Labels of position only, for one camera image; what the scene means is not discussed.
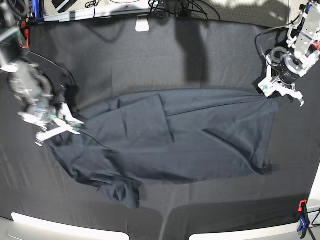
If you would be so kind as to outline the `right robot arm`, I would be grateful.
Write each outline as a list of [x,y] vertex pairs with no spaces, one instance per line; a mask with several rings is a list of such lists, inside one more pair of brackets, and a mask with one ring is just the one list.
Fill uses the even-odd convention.
[[35,136],[38,146],[65,132],[79,135],[84,123],[73,117],[69,108],[67,92],[71,86],[55,87],[39,65],[26,58],[30,50],[22,23],[29,9],[22,0],[17,4],[10,0],[0,2],[0,70],[9,74],[9,88],[24,105],[18,115],[40,128]]

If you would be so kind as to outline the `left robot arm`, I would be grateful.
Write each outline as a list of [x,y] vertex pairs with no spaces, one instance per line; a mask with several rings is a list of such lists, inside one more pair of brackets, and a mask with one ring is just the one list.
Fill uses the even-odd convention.
[[274,93],[282,97],[288,95],[302,107],[305,101],[303,94],[296,90],[295,82],[320,60],[320,2],[309,0],[290,23],[266,29],[257,37],[284,28],[287,28],[286,47],[276,46],[266,53],[262,44],[258,44],[258,52],[266,63],[266,74],[257,86],[267,98]]

